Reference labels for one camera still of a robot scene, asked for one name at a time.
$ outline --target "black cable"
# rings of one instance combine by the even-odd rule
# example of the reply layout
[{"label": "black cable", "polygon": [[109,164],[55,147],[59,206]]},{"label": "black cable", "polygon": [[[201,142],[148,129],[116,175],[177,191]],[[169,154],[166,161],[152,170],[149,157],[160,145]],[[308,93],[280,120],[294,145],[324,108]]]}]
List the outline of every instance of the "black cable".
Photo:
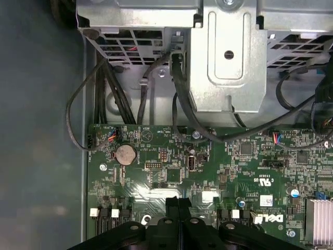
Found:
[{"label": "black cable", "polygon": [[125,108],[128,118],[129,118],[128,124],[136,124],[130,104],[129,104],[129,100],[127,100],[127,97],[123,91],[123,88],[121,87],[116,75],[113,72],[112,66],[110,64],[105,64],[104,73],[105,73],[108,81],[110,81],[114,85],[114,87],[116,88],[116,91],[118,92],[119,98],[123,104],[123,107]]},{"label": "black cable", "polygon": [[139,106],[139,111],[137,112],[137,124],[138,125],[142,125],[143,120],[144,120],[147,96],[148,96],[148,86],[142,85],[141,94],[140,94],[140,106]]},{"label": "black cable", "polygon": [[[157,59],[154,61],[149,68],[146,70],[144,73],[143,77],[144,79],[148,79],[149,74],[156,69],[159,66],[162,66],[165,64],[170,57],[170,52],[165,53],[161,58]],[[147,96],[148,96],[148,86],[147,85],[142,85],[141,86],[141,97],[140,97],[140,106],[139,106],[139,111],[137,113],[137,124],[141,125],[143,123],[144,119],[144,114],[145,114],[145,108],[146,108],[146,103],[147,103]]]},{"label": "black cable", "polygon": [[314,117],[315,117],[315,114],[316,114],[316,105],[317,105],[317,103],[313,102],[312,107],[311,107],[311,129],[312,129],[313,133],[317,137],[319,137],[321,140],[325,140],[325,141],[328,141],[329,143],[333,143],[333,141],[330,140],[328,135],[323,135],[323,134],[318,133],[316,128],[315,128],[315,119],[314,119]]},{"label": "black cable", "polygon": [[177,127],[178,111],[177,111],[177,102],[176,101],[177,101],[177,93],[175,93],[175,95],[173,96],[173,99],[172,99],[172,129],[173,129],[174,134],[182,142],[192,143],[192,144],[198,144],[198,143],[206,142],[207,141],[206,138],[197,139],[195,141],[189,140],[179,132],[178,127]]},{"label": "black cable", "polygon": [[[96,51],[96,58],[97,63],[103,60],[103,56],[98,51]],[[105,107],[105,76],[102,68],[96,72],[96,91],[98,92],[98,119],[96,123],[98,123],[100,117],[100,123],[107,124],[108,122]]]},{"label": "black cable", "polygon": [[311,70],[311,69],[322,69],[322,68],[325,68],[325,67],[326,67],[326,65],[304,66],[304,67],[294,69],[294,70],[290,71],[288,74],[286,74],[284,77],[282,77],[281,80],[279,81],[279,83],[277,84],[276,90],[275,90],[276,98],[277,98],[278,102],[280,103],[280,105],[283,108],[285,108],[286,110],[292,110],[294,108],[292,105],[290,105],[286,101],[286,99],[282,95],[282,84],[284,83],[284,81],[286,79],[288,79],[292,74],[295,74],[295,73],[306,73],[308,70]]},{"label": "black cable", "polygon": [[300,150],[305,150],[305,149],[311,149],[313,147],[321,146],[323,143],[329,141],[329,138],[333,135],[333,130],[327,134],[327,136],[318,142],[315,142],[313,144],[307,145],[307,146],[301,146],[301,147],[289,147],[284,144],[278,143],[277,145],[282,147],[283,149],[286,150],[291,150],[291,151],[300,151]]},{"label": "black cable", "polygon": [[170,52],[165,53],[162,57],[160,57],[159,59],[157,59],[156,61],[154,61],[149,68],[146,70],[146,72],[144,73],[142,78],[148,78],[149,74],[156,69],[159,66],[162,66],[163,64],[165,64],[170,57]]},{"label": "black cable", "polygon": [[108,62],[106,62],[104,65],[103,65],[103,69],[104,69],[104,73],[105,73],[105,76],[106,76],[106,79],[107,79],[107,82],[111,88],[111,92],[113,93],[113,96],[114,96],[114,99],[115,99],[115,102],[116,102],[116,105],[118,106],[118,110],[119,110],[119,113],[124,121],[125,124],[131,124],[131,121],[129,120],[128,116],[127,116],[127,112],[123,106],[123,103],[120,99],[120,96],[119,96],[119,93],[118,91],[116,90],[116,87],[114,85],[114,82],[113,82],[113,79],[112,77],[110,76],[109,74],[109,67],[108,67]]},{"label": "black cable", "polygon": [[320,138],[320,141],[318,142],[315,142],[315,143],[312,143],[310,145],[307,145],[307,146],[300,146],[300,147],[290,147],[290,146],[286,146],[284,144],[281,144],[281,143],[278,143],[277,145],[282,147],[283,149],[286,149],[286,150],[291,150],[291,151],[300,151],[300,150],[305,150],[305,149],[311,149],[313,147],[317,147],[317,146],[321,146],[323,143],[325,142],[329,142],[329,143],[332,143],[332,141],[330,140],[330,137],[333,135],[333,130],[328,133],[325,136],[319,134],[316,129],[315,129],[315,126],[314,126],[314,117],[315,117],[315,111],[316,111],[316,103],[313,102],[312,104],[312,107],[311,107],[311,129],[313,131],[313,133],[318,137]]},{"label": "black cable", "polygon": [[94,124],[99,123],[99,97],[100,97],[100,84],[98,81],[98,73],[100,70],[96,73],[96,80],[95,80],[95,100],[94,100]]},{"label": "black cable", "polygon": [[109,143],[109,140],[106,139],[105,141],[100,142],[98,146],[93,147],[93,148],[86,148],[86,147],[81,146],[78,143],[78,141],[75,139],[75,136],[72,131],[71,121],[70,121],[71,106],[72,106],[74,99],[77,97],[79,92],[84,88],[84,86],[86,86],[87,83],[89,83],[95,77],[95,73],[105,62],[106,62],[106,59],[103,59],[94,67],[94,69],[89,74],[89,76],[87,76],[87,78],[82,82],[82,84],[78,87],[78,89],[74,92],[74,94],[69,98],[67,105],[66,105],[65,120],[66,120],[66,126],[67,126],[67,131],[68,131],[69,137],[70,137],[71,141],[75,144],[75,146],[83,151],[88,151],[88,152],[96,151],[96,150],[103,148],[105,145],[107,145]]},{"label": "black cable", "polygon": [[267,122],[261,126],[258,126],[256,128],[249,129],[245,132],[234,133],[234,134],[230,134],[230,135],[224,135],[224,136],[217,137],[214,134],[209,133],[209,131],[205,127],[203,127],[200,124],[200,122],[198,121],[198,119],[196,118],[196,116],[193,112],[193,109],[190,105],[190,101],[188,98],[188,91],[187,91],[187,88],[185,85],[185,81],[183,79],[181,64],[180,64],[178,55],[174,56],[172,59],[173,59],[172,73],[173,73],[173,77],[174,77],[174,84],[175,84],[176,91],[177,91],[177,94],[178,94],[178,97],[180,100],[181,107],[182,107],[187,119],[189,120],[189,124],[194,129],[196,129],[202,136],[204,136],[208,139],[211,139],[215,142],[224,143],[224,142],[228,142],[228,141],[242,139],[242,138],[257,134],[263,130],[267,130],[270,127],[280,124],[285,119],[287,119],[287,118],[291,117],[292,115],[294,115],[295,113],[299,112],[302,108],[304,108],[306,105],[311,103],[315,98],[314,95],[309,97],[308,99],[303,101],[300,105],[295,107],[293,110],[285,113],[284,115],[282,115],[270,122]]},{"label": "black cable", "polygon": [[242,121],[242,119],[240,118],[239,114],[235,113],[235,107],[234,107],[234,106],[231,106],[231,108],[232,108],[232,111],[233,111],[234,117],[235,117],[236,121],[238,122],[239,126],[242,127],[242,128],[246,128],[246,125],[245,125],[245,123]]},{"label": "black cable", "polygon": [[99,79],[99,90],[100,90],[100,98],[99,98],[99,114],[100,114],[100,123],[107,124],[108,120],[106,117],[106,105],[105,105],[105,75],[103,70],[99,71],[100,79]]}]

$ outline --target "heatsink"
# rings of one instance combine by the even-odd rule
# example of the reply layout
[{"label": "heatsink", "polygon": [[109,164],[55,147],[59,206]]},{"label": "heatsink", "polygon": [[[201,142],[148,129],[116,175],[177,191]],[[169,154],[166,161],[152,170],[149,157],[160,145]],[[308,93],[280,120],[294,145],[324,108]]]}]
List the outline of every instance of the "heatsink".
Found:
[{"label": "heatsink", "polygon": [[305,239],[314,246],[333,244],[333,202],[306,201]]}]

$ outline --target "motherboard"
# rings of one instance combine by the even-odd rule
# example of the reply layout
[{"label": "motherboard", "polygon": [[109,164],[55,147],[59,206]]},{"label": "motherboard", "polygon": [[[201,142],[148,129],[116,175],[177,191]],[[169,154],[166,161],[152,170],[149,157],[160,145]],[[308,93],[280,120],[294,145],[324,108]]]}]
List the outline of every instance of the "motherboard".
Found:
[{"label": "motherboard", "polygon": [[[216,135],[244,130],[211,128]],[[332,244],[333,149],[287,151],[274,143],[278,133],[285,145],[309,145],[317,140],[311,130],[275,128],[224,144],[195,143],[200,134],[179,131],[193,143],[168,126],[90,126],[89,146],[110,143],[88,156],[88,239],[165,216],[165,199],[176,196],[216,228],[232,220],[304,248]]]}]

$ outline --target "gray side panel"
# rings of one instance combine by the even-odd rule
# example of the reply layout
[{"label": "gray side panel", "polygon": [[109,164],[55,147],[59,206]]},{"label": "gray side panel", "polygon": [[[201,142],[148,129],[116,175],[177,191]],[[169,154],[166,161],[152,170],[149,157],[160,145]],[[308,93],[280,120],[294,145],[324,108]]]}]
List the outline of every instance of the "gray side panel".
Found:
[{"label": "gray side panel", "polygon": [[[65,249],[81,240],[82,153],[65,127],[83,78],[82,38],[47,0],[0,4],[0,249]],[[72,125],[82,137],[82,95]]]}]

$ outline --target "connector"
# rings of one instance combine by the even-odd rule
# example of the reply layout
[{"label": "connector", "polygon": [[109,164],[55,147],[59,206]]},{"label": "connector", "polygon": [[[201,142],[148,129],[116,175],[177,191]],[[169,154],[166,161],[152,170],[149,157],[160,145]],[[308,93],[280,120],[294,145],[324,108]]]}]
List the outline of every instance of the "connector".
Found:
[{"label": "connector", "polygon": [[333,56],[331,56],[326,70],[325,77],[322,79],[315,93],[316,103],[333,103]]}]

